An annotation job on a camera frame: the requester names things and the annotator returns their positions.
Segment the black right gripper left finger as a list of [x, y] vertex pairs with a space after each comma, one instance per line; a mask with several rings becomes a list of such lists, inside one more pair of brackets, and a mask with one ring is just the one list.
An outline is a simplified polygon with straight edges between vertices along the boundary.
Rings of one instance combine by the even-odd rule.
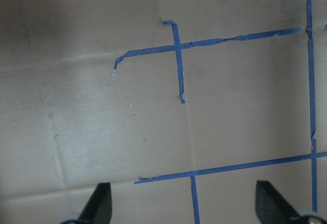
[[99, 183], [78, 217], [82, 223], [109, 224], [112, 218], [111, 184]]

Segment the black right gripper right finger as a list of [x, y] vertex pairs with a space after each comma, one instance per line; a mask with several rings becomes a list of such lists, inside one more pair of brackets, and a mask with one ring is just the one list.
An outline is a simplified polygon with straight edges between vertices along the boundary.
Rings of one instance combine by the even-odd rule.
[[255, 213], [260, 223], [293, 223], [298, 212], [285, 200], [269, 181], [257, 181]]

